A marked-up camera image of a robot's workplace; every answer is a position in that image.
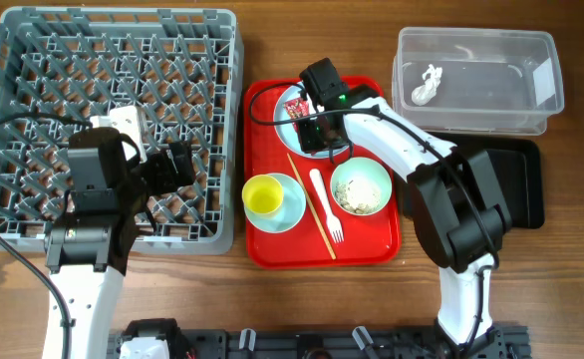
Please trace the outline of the white plastic wrapper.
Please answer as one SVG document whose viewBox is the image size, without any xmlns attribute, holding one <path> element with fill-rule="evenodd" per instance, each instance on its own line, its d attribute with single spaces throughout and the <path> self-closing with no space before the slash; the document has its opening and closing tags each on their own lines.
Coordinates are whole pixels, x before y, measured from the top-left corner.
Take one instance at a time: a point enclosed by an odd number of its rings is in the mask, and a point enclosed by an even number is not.
<svg viewBox="0 0 584 359">
<path fill-rule="evenodd" d="M 433 64 L 429 64 L 422 74 L 424 83 L 412 91 L 411 98 L 413 103 L 417 106 L 426 105 L 437 94 L 441 77 L 442 67 L 435 67 Z"/>
</svg>

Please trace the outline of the red snack wrapper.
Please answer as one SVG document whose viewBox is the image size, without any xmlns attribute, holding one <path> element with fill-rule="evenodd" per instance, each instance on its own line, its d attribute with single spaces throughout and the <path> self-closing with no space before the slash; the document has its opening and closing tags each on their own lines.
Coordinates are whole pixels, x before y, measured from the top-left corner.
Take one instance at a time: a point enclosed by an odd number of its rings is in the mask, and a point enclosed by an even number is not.
<svg viewBox="0 0 584 359">
<path fill-rule="evenodd" d="M 286 101 L 283 108 L 290 119 L 298 119 L 309 115 L 309 104 L 302 98 Z"/>
</svg>

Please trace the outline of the small light blue bowl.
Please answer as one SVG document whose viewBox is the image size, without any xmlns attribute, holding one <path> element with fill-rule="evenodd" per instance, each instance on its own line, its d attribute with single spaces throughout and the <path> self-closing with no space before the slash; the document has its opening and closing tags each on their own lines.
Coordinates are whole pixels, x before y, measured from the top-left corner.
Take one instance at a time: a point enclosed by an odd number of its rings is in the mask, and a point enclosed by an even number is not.
<svg viewBox="0 0 584 359">
<path fill-rule="evenodd" d="M 272 173 L 283 185 L 284 200 L 280 210 L 271 217 L 258 216 L 244 207 L 248 220 L 258 229 L 268 233 L 281 233 L 294 227 L 303 217 L 306 198 L 294 179 L 285 174 Z"/>
</svg>

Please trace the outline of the yellow plastic cup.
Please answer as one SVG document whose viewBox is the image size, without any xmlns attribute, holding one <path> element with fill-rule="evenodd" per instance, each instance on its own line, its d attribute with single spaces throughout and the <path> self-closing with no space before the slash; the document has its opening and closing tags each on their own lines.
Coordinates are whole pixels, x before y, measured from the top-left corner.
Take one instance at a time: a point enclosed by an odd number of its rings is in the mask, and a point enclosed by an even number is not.
<svg viewBox="0 0 584 359">
<path fill-rule="evenodd" d="M 257 175 L 243 186 L 241 197 L 244 206 L 258 216 L 274 216 L 284 200 L 281 182 L 271 175 Z"/>
</svg>

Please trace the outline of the white plastic fork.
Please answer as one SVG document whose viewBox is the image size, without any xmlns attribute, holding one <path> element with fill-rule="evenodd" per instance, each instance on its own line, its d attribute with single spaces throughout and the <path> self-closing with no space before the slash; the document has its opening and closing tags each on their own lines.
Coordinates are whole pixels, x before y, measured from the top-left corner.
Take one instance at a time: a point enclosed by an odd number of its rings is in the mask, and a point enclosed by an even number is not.
<svg viewBox="0 0 584 359">
<path fill-rule="evenodd" d="M 340 219 L 332 211 L 321 173 L 318 169 L 311 169 L 309 171 L 309 176 L 325 212 L 326 224 L 332 239 L 335 243 L 342 243 L 344 241 L 342 224 Z"/>
</svg>

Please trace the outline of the large light blue plate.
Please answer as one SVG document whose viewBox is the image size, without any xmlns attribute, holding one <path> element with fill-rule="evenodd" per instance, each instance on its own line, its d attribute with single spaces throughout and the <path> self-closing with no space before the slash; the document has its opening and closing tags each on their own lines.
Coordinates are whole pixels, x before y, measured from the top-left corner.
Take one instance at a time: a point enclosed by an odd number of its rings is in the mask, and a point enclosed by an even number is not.
<svg viewBox="0 0 584 359">
<path fill-rule="evenodd" d="M 273 110 L 273 121 L 281 122 L 285 120 L 290 120 L 290 116 L 284 109 L 284 103 L 290 100 L 295 100 L 300 97 L 300 89 L 295 86 L 288 86 L 283 94 L 279 97 L 275 108 Z M 290 150 L 292 153 L 299 155 L 304 158 L 320 160 L 327 159 L 329 157 L 328 151 L 319 151 L 316 153 L 304 153 L 301 149 L 301 145 L 298 139 L 298 134 L 292 124 L 286 124 L 275 127 L 275 132 L 279 137 L 282 144 Z"/>
</svg>

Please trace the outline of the wooden chopstick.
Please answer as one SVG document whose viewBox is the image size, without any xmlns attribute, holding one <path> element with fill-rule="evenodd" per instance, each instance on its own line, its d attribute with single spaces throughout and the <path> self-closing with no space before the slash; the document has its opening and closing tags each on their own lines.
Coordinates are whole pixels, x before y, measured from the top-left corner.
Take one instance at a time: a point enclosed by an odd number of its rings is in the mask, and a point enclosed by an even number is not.
<svg viewBox="0 0 584 359">
<path fill-rule="evenodd" d="M 323 242 L 324 242 L 324 244 L 326 246 L 326 249 L 328 250 L 328 253 L 329 253 L 331 259 L 332 260 L 336 260 L 336 258 L 337 258 L 336 253 L 335 253 L 335 251 L 334 251 L 334 249 L 332 247 L 332 244 L 331 244 L 330 240 L 327 237 L 326 231 L 325 231 L 325 229 L 323 227 L 323 224 L 322 224 L 322 222 L 321 222 L 321 220 L 320 220 L 320 218 L 319 218 L 319 216 L 318 216 L 318 214 L 316 212 L 316 209 L 314 207 L 314 204 L 312 202 L 312 199 L 311 199 L 311 197 L 310 197 L 307 189 L 305 188 L 305 185 L 304 185 L 303 180 L 302 180 L 302 178 L 301 178 L 301 176 L 300 176 L 300 174 L 299 174 L 299 172 L 297 170 L 297 167 L 296 167 L 296 165 L 295 165 L 295 163 L 294 163 L 294 161 L 293 161 L 293 159 L 292 159 L 292 157 L 291 157 L 291 155 L 289 153 L 286 154 L 286 157 L 288 159 L 288 162 L 289 162 L 289 164 L 291 166 L 291 169 L 292 169 L 292 171 L 293 171 L 293 173 L 295 175 L 295 178 L 296 178 L 297 182 L 299 183 L 299 185 L 301 185 L 301 188 L 302 188 L 303 193 L 304 193 L 305 198 L 306 198 L 307 205 L 309 206 L 310 212 L 312 214 L 312 217 L 314 218 L 314 221 L 315 221 L 316 226 L 317 226 L 317 228 L 319 230 L 319 233 L 320 233 L 320 235 L 321 235 L 321 237 L 323 239 Z"/>
</svg>

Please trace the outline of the mint green bowl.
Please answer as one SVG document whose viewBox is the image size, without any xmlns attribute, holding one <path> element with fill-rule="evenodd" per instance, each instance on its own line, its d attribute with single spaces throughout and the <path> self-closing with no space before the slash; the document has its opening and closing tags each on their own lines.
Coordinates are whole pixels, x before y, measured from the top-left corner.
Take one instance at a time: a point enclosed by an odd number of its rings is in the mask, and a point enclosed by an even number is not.
<svg viewBox="0 0 584 359">
<path fill-rule="evenodd" d="M 358 216 L 373 215 L 381 211 L 388 203 L 393 192 L 393 183 L 388 171 L 378 162 L 363 157 L 350 158 L 338 165 L 330 179 L 330 191 L 334 197 L 334 190 L 339 181 L 361 176 L 369 179 L 379 186 L 382 192 L 381 208 L 372 214 L 354 214 Z"/>
</svg>

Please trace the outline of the rice and food scraps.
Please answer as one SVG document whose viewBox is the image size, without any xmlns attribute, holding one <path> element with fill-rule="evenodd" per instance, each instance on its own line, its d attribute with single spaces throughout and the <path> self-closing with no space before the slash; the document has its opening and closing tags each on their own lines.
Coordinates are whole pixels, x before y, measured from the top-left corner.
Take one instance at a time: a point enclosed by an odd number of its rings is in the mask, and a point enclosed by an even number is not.
<svg viewBox="0 0 584 359">
<path fill-rule="evenodd" d="M 381 189 L 361 176 L 339 181 L 334 197 L 345 211 L 353 214 L 372 214 L 381 208 Z"/>
</svg>

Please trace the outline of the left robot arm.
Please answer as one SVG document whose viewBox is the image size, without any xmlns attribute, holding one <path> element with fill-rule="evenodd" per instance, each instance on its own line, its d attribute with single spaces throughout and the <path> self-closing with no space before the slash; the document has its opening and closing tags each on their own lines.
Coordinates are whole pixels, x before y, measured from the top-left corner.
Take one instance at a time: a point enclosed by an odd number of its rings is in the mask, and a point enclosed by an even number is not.
<svg viewBox="0 0 584 359">
<path fill-rule="evenodd" d="M 173 142 L 146 161 L 128 158 L 133 140 L 113 128 L 88 129 L 69 139 L 73 188 L 46 241 L 50 297 L 43 355 L 103 358 L 109 331 L 148 200 L 196 181 L 188 141 Z"/>
</svg>

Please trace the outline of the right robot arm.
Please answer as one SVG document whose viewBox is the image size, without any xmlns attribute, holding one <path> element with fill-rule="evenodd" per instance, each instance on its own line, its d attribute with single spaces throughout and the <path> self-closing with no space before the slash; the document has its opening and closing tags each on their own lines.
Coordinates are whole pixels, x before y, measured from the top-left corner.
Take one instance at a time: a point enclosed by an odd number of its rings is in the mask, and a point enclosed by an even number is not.
<svg viewBox="0 0 584 359">
<path fill-rule="evenodd" d="M 417 238 L 439 269 L 436 327 L 452 356 L 468 358 L 490 343 L 489 281 L 512 227 L 488 153 L 437 138 L 397 114 L 368 85 L 349 87 L 330 59 L 303 70 L 305 153 L 358 146 L 408 185 Z"/>
</svg>

